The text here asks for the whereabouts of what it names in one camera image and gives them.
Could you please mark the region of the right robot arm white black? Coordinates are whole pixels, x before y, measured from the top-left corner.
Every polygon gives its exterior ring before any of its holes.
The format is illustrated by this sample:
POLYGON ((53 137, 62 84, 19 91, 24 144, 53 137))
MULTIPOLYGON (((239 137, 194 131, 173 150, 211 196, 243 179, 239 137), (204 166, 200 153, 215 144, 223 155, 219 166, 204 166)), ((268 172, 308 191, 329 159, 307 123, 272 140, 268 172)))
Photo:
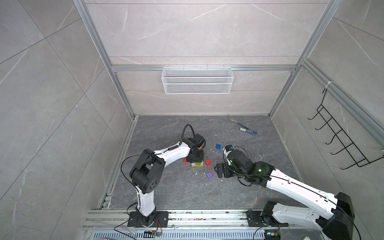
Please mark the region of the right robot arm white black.
POLYGON ((303 207, 292 207, 268 201, 260 214, 265 226, 294 224, 321 231, 331 240, 351 240, 355 227, 355 212, 349 195, 334 195, 289 177, 276 167, 252 162, 247 154, 228 145, 223 150, 223 163, 214 169, 219 178, 237 177, 245 187, 261 186, 277 191, 303 207))

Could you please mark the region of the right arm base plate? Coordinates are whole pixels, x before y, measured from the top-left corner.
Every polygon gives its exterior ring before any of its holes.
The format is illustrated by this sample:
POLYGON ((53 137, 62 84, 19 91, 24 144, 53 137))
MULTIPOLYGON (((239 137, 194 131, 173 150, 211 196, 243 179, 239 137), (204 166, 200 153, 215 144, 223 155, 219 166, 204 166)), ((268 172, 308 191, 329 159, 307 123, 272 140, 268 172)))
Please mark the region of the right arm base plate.
POLYGON ((249 227, 288 227, 288 223, 278 222, 271 214, 262 211, 245 212, 249 227))

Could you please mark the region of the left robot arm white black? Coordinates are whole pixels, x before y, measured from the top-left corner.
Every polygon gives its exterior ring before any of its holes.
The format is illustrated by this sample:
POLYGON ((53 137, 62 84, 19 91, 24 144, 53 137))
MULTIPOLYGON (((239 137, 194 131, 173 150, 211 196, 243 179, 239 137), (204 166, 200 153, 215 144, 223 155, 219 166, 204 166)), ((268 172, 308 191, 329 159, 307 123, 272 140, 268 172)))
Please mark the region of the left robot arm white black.
POLYGON ((138 198, 135 219, 142 226, 149 227, 156 220, 154 191, 161 181, 164 168, 181 159, 186 159, 188 163, 202 163, 205 145, 204 137, 196 134, 163 150, 145 149, 140 154, 129 176, 138 198))

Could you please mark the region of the natural wood block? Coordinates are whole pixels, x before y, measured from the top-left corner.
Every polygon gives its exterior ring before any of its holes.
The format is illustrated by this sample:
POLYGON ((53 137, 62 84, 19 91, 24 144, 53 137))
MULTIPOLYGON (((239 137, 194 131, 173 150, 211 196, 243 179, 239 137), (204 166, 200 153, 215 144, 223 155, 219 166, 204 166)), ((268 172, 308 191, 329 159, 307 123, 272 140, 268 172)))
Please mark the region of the natural wood block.
POLYGON ((201 162, 201 163, 191 163, 192 167, 202 167, 204 166, 204 163, 201 162))

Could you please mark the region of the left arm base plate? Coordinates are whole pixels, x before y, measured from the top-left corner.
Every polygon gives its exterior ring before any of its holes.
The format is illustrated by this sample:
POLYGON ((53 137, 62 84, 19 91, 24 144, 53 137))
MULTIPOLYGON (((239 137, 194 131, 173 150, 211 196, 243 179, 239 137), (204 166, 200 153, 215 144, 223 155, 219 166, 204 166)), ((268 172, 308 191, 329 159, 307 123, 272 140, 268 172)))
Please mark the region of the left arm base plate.
POLYGON ((165 228, 168 226, 169 221, 169 212, 167 211, 154 211, 149 216, 145 217, 140 212, 131 212, 130 217, 127 223, 128 227, 136 228, 155 228, 162 227, 165 228))

